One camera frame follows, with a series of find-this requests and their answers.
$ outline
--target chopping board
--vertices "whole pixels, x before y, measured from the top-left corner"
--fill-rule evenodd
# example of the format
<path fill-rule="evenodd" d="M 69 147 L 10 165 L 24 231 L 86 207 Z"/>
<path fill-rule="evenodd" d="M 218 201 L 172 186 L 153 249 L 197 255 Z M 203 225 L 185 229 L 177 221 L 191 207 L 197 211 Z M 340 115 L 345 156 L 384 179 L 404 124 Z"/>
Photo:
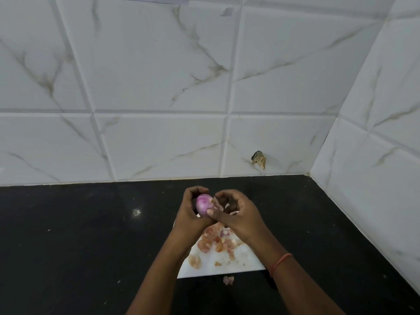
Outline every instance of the chopping board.
<path fill-rule="evenodd" d="M 234 233 L 230 233 L 228 237 L 232 240 L 235 239 L 238 243 L 241 242 Z M 186 258 L 181 265 L 178 278 L 265 270 L 265 267 L 262 265 L 260 260 L 255 256 L 255 254 L 246 244 L 241 244 L 236 249 L 234 249 L 235 259 L 232 260 L 229 258 L 228 252 L 216 252 L 214 250 L 214 243 L 210 251 L 207 253 L 201 252 L 197 246 L 197 243 L 192 246 L 190 255 L 195 254 L 200 257 L 200 268 L 193 268 L 190 265 L 188 258 Z"/>

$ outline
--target wall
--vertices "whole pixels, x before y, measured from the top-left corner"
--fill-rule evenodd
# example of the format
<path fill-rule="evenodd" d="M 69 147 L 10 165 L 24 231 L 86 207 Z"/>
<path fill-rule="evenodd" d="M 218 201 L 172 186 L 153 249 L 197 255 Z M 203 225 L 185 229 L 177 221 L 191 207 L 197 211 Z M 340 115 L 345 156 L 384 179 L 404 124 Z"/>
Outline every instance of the wall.
<path fill-rule="evenodd" d="M 420 0 L 396 0 L 311 176 L 420 293 Z"/>
<path fill-rule="evenodd" d="M 393 1 L 2 0 L 0 185 L 307 173 Z"/>

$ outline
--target black countertop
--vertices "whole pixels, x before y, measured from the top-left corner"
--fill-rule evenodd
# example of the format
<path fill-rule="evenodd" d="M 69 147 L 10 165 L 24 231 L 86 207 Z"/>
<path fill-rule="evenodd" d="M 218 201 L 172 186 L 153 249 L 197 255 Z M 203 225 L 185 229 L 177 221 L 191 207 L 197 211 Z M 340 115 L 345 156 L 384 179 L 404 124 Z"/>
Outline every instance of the black countertop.
<path fill-rule="evenodd" d="M 244 192 L 347 314 L 420 311 L 420 297 L 309 177 L 0 188 L 0 314 L 124 314 L 188 186 Z M 267 271 L 177 281 L 174 314 L 286 314 Z"/>

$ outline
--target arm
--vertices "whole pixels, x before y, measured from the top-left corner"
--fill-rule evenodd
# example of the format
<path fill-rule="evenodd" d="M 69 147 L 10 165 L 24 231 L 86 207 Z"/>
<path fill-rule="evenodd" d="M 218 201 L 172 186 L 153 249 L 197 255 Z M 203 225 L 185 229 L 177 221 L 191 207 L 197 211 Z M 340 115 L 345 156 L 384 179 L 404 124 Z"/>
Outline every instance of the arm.
<path fill-rule="evenodd" d="M 231 211 L 239 210 L 239 213 L 229 215 L 210 209 L 207 214 L 229 226 L 248 244 L 267 269 L 287 253 L 266 227 L 254 203 L 243 193 L 224 190 L 216 193 L 216 197 L 222 205 L 233 200 L 234 203 L 229 207 L 232 207 Z M 291 314 L 344 314 L 293 257 L 277 265 L 273 279 Z"/>
<path fill-rule="evenodd" d="M 199 218 L 193 212 L 193 197 L 207 192 L 207 188 L 200 186 L 185 190 L 175 225 L 148 270 L 126 315 L 161 315 L 171 312 L 173 289 L 182 262 L 204 229 L 214 223 L 213 219 Z"/>

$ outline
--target red onion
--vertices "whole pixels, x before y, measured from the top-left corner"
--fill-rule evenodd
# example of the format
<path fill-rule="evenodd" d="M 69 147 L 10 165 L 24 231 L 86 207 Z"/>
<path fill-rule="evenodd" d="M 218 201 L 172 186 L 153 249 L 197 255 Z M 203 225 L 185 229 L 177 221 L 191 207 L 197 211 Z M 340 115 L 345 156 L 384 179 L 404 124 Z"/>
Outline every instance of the red onion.
<path fill-rule="evenodd" d="M 200 216 L 204 217 L 207 215 L 206 210 L 213 207 L 213 197 L 208 194 L 201 194 L 197 197 L 195 206 Z"/>

